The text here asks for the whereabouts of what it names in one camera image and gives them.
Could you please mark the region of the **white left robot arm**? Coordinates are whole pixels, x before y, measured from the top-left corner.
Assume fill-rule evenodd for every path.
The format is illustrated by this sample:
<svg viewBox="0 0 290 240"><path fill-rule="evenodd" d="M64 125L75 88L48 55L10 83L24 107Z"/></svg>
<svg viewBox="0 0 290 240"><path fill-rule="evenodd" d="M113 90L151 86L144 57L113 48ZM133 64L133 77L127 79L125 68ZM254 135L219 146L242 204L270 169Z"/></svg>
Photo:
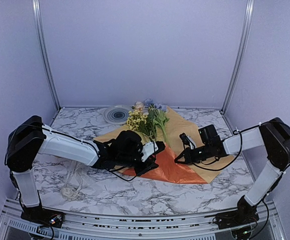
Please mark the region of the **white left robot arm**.
<svg viewBox="0 0 290 240"><path fill-rule="evenodd" d="M162 141L143 144L141 137L131 130L124 130L106 142L79 139L52 129L43 124L40 116L33 115L10 133L5 165L16 181L29 216L42 223L48 212L41 206L32 171L38 154L69 159L111 173L133 168L139 177L158 168L156 155L164 149Z"/></svg>

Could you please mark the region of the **blue fake flower stem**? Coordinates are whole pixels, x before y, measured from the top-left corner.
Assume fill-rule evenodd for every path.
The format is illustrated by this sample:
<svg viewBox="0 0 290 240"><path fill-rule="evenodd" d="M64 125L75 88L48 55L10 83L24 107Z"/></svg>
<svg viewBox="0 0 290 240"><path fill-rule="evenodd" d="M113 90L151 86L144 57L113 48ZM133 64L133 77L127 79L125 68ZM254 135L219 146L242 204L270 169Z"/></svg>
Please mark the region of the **blue fake flower stem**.
<svg viewBox="0 0 290 240"><path fill-rule="evenodd" d="M147 98L144 100L144 106L147 108L155 108L161 111L166 112L167 111L167 106L161 103L158 103L156 101L154 101L151 98Z"/></svg>

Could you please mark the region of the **yellow daisy fake bunch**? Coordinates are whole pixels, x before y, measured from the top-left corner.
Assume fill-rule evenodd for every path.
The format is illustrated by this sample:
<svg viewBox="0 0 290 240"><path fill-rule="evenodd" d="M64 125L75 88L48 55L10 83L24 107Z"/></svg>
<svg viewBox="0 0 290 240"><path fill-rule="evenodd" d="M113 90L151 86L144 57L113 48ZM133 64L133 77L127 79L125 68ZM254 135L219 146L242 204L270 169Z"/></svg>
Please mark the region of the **yellow daisy fake bunch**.
<svg viewBox="0 0 290 240"><path fill-rule="evenodd" d="M155 140L157 138L156 127L154 126L152 117L148 113L143 113L137 109L129 111L126 125L130 130L140 133L149 140Z"/></svg>

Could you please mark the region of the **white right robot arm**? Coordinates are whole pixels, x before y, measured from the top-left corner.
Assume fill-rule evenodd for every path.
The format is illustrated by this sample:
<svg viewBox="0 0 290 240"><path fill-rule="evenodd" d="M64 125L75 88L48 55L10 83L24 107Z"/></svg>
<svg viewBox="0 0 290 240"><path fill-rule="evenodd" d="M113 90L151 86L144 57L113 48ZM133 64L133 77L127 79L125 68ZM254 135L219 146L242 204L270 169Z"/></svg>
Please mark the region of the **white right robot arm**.
<svg viewBox="0 0 290 240"><path fill-rule="evenodd" d="M213 158L218 162L232 154L256 153L262 158L263 169L259 171L250 190L239 200L232 219L243 224L252 216L252 210L278 185L285 171L290 167L290 126L275 117L252 127L236 130L232 136L221 139L214 125L198 130L202 146L196 146L185 133L180 135L183 151L175 163L194 165L205 171L213 171L205 161Z"/></svg>

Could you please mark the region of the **pink rose fake stem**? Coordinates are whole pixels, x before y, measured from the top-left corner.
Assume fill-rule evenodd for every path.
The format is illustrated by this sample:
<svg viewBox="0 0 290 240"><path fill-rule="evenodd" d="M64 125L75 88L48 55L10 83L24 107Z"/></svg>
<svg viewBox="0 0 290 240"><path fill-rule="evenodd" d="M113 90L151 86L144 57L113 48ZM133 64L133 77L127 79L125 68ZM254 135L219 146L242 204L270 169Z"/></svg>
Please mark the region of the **pink rose fake stem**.
<svg viewBox="0 0 290 240"><path fill-rule="evenodd" d="M132 109L134 111L142 112L145 109L145 105L141 101L135 102L135 104L132 106Z"/></svg>

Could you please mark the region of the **green leafy fake stem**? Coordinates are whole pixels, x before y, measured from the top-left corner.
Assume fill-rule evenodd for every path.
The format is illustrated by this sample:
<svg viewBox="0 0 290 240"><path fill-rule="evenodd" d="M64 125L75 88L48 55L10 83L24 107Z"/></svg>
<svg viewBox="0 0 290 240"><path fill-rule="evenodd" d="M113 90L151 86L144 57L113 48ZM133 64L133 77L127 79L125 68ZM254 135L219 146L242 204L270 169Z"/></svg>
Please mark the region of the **green leafy fake stem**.
<svg viewBox="0 0 290 240"><path fill-rule="evenodd" d="M166 131L166 124L169 121L169 118L167 117L167 107L164 105L151 104L148 107L148 117L155 131L157 128L161 129L164 142L169 144Z"/></svg>

